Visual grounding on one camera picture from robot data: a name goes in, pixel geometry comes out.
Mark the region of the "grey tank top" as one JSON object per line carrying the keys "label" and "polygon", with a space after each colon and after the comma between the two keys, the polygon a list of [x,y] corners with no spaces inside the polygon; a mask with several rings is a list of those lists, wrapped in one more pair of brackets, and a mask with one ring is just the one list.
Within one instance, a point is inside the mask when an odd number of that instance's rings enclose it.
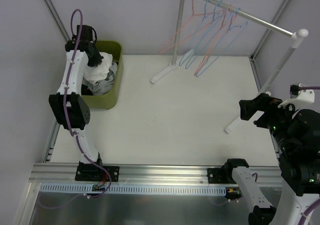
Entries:
{"label": "grey tank top", "polygon": [[96,83],[90,83],[87,80],[83,81],[83,84],[88,87],[91,93],[94,96],[101,96],[107,94],[113,88],[116,79],[116,73],[118,70],[118,64],[116,62],[112,62],[111,67],[109,68],[109,72],[107,77],[103,80],[99,80]]}

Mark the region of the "black tank top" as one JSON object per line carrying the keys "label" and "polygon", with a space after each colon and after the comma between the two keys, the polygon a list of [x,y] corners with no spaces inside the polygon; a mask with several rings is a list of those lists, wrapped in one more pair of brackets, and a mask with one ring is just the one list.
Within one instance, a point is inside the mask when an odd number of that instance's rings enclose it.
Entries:
{"label": "black tank top", "polygon": [[84,85],[84,84],[81,85],[81,94],[83,96],[92,96],[93,95],[92,91],[88,88],[88,86]]}

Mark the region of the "pink wire hanger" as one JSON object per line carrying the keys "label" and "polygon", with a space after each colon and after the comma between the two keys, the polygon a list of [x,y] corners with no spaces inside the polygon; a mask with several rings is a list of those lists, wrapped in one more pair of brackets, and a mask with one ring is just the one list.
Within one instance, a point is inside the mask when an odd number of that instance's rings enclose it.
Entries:
{"label": "pink wire hanger", "polygon": [[[218,9],[217,7],[214,8],[212,12],[207,11],[207,4],[211,0],[205,0],[205,4],[203,7],[202,13],[196,13],[196,4],[195,0],[191,0],[191,8],[192,8],[192,14],[188,20],[186,20],[184,23],[182,23],[183,18],[183,10],[184,10],[184,2],[185,0],[180,0],[179,5],[179,12],[178,12],[178,19],[177,19],[177,25],[176,25],[176,32],[171,37],[170,40],[165,42],[159,49],[158,53],[163,54],[171,49],[173,49],[173,53],[176,54],[178,52],[179,44],[185,42],[188,39],[194,39],[195,35],[202,31],[203,29],[206,29],[207,27],[210,27],[217,19],[220,19],[223,15],[225,15],[226,10],[225,9]],[[197,28],[187,37],[180,39],[181,32],[196,18],[201,18],[201,21]]]}
{"label": "pink wire hanger", "polygon": [[201,72],[202,68],[207,64],[210,56],[213,53],[213,50],[219,43],[219,41],[228,33],[231,25],[233,24],[234,20],[237,18],[237,12],[241,10],[240,7],[235,9],[235,12],[230,11],[230,5],[226,9],[224,13],[224,17],[222,19],[222,22],[220,24],[220,28],[215,32],[212,39],[208,43],[208,48],[206,53],[204,54],[204,57],[198,67],[196,68],[194,72],[194,76],[197,77],[198,74]]}

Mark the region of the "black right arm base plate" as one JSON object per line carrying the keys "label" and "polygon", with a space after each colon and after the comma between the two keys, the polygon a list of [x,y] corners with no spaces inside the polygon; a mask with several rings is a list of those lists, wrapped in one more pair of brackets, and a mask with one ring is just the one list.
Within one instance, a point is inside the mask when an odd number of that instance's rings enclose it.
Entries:
{"label": "black right arm base plate", "polygon": [[236,184],[232,178],[232,170],[230,168],[208,168],[207,180],[209,184]]}

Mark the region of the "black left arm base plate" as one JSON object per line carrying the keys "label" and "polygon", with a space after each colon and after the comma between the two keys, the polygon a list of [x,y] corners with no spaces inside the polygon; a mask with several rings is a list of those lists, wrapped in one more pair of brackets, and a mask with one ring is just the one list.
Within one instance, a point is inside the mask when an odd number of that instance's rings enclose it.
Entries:
{"label": "black left arm base plate", "polygon": [[[103,165],[102,166],[110,175],[110,179],[112,182],[118,182],[120,167],[113,165]],[[92,163],[82,163],[79,162],[75,180],[80,182],[101,182],[105,179],[106,182],[109,182],[110,179],[105,171]]]}

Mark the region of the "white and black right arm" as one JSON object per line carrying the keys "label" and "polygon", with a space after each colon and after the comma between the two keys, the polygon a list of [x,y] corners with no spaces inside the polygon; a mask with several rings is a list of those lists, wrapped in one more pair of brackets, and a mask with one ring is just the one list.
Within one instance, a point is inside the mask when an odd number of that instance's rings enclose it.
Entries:
{"label": "white and black right arm", "polygon": [[223,178],[236,183],[248,207],[250,225],[307,225],[320,206],[320,114],[311,109],[296,110],[293,102],[261,93],[252,100],[240,100],[240,118],[248,121],[257,111],[263,114],[253,123],[269,130],[278,145],[282,191],[277,207],[263,195],[245,159],[229,158],[222,166]]}

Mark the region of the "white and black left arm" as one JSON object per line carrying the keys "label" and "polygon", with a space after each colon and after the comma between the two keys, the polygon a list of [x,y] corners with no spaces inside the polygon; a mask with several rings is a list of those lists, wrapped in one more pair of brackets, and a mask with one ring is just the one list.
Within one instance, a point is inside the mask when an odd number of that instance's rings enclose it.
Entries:
{"label": "white and black left arm", "polygon": [[98,66],[103,59],[96,42],[97,33],[93,27],[76,27],[76,34],[65,44],[66,66],[62,82],[57,92],[48,98],[56,121],[69,131],[80,151],[80,170],[85,170],[93,181],[103,177],[104,168],[100,154],[86,131],[91,113],[81,91],[85,70]]}

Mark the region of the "white garment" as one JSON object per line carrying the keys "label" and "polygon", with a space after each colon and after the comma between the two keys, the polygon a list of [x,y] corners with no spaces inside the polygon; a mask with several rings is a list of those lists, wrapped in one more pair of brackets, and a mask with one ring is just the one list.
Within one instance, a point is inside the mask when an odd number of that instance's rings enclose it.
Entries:
{"label": "white garment", "polygon": [[84,70],[83,79],[92,85],[105,80],[109,75],[116,74],[118,65],[113,61],[113,55],[107,52],[100,52],[102,62],[95,67],[87,67]]}

